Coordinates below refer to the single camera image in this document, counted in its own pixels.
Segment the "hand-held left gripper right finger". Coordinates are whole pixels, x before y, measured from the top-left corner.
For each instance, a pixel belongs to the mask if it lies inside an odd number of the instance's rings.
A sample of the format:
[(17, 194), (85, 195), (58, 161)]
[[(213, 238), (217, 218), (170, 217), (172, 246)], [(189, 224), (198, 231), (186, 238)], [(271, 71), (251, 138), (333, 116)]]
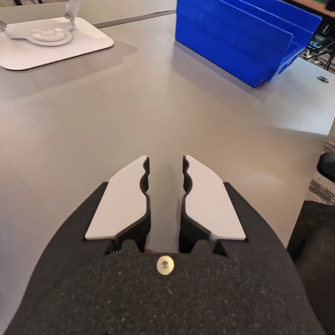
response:
[(183, 156), (183, 189), (178, 246), (200, 240), (213, 248), (219, 241), (246, 242), (246, 233), (223, 180), (190, 155)]

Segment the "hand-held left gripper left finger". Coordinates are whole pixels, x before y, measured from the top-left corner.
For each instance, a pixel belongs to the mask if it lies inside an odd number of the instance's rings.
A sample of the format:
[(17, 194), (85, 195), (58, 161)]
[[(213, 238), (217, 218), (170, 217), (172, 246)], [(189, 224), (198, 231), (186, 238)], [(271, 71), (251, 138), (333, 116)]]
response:
[(121, 247), (130, 239), (144, 247), (151, 229), (149, 173), (149, 157), (141, 156), (109, 179), (86, 240), (112, 240)]

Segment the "person's dark clothing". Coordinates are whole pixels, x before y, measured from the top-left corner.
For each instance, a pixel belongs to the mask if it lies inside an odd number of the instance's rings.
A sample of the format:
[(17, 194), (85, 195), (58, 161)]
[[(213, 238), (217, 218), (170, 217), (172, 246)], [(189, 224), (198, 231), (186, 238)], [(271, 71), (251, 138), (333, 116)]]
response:
[(286, 249), (325, 333), (335, 334), (335, 206), (304, 201)]

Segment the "white document stand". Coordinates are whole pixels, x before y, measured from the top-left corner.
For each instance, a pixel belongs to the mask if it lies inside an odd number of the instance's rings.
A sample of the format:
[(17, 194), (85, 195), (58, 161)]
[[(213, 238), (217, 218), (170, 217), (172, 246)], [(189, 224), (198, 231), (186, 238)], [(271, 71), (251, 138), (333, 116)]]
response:
[(77, 17), (80, 3), (68, 1), (64, 17), (13, 24), (1, 20), (1, 67), (24, 71), (112, 48), (113, 39)]

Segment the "blue plastic bin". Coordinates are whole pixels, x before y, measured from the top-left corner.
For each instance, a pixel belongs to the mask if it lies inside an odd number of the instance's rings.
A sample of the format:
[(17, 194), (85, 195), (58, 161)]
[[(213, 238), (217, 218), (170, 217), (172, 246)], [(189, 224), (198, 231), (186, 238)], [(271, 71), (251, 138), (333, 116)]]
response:
[(282, 73), (322, 18), (277, 0), (179, 0), (175, 39), (256, 88)]

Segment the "grey desk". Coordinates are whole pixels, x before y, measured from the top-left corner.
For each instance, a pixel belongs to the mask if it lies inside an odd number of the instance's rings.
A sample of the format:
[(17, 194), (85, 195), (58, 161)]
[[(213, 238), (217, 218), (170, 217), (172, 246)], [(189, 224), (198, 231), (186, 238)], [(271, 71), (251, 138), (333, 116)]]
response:
[(177, 251), (188, 154), (287, 246), (333, 124), (334, 74), (298, 58), (253, 89), (175, 42), (175, 22), (169, 14), (106, 27), (108, 50), (1, 68), (1, 329), (61, 224), (143, 155), (149, 249)]

